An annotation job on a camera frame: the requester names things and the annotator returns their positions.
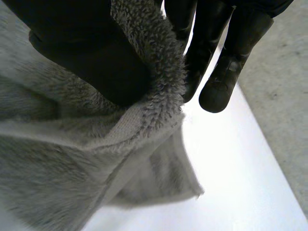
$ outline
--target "fleece blanket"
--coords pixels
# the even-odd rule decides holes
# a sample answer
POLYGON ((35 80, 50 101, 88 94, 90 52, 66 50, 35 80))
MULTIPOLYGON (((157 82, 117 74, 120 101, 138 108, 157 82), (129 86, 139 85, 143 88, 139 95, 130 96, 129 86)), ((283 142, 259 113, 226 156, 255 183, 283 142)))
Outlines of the fleece blanket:
POLYGON ((0 2, 0 202, 38 231, 79 231, 104 205, 203 193, 181 135, 181 47, 153 0, 113 0, 112 16, 151 71, 151 90, 119 108, 28 42, 0 2))

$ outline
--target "fabric fold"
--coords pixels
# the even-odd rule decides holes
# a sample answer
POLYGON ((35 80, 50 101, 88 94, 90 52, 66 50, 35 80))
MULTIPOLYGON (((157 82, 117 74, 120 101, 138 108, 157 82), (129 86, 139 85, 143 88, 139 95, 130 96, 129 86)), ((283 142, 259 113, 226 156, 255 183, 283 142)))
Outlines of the fabric fold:
POLYGON ((128 109, 37 53, 0 3, 0 200, 38 230, 79 231, 104 205, 203 193, 181 136, 186 73, 169 21, 152 0, 113 0, 112 16, 152 75, 128 109))

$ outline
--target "black glove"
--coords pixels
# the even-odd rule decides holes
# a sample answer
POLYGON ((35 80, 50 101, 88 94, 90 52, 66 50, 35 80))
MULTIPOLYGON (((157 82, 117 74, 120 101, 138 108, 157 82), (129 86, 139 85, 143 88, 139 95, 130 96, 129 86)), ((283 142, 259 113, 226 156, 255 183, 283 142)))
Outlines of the black glove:
MULTIPOLYGON (((155 2, 159 7, 162 4, 162 0, 155 2)), ((188 102, 201 82, 233 8, 223 0, 165 0, 165 10, 184 46, 187 45, 196 12, 193 38, 185 57, 188 75, 183 97, 188 102)))
POLYGON ((147 92, 150 74, 110 16, 110 0, 3 0, 31 32, 33 47, 111 102, 128 106, 147 92))

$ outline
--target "glove finger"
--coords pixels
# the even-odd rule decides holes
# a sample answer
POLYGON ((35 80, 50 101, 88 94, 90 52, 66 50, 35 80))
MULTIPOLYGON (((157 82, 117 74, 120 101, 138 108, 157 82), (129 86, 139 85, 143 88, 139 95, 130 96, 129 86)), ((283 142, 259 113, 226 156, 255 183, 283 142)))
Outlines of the glove finger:
POLYGON ((231 6, 220 0, 198 1, 192 42, 185 60, 188 70, 185 102, 197 91, 232 11, 231 6))
POLYGON ((192 29, 197 0, 165 0, 166 15, 185 48, 192 29))

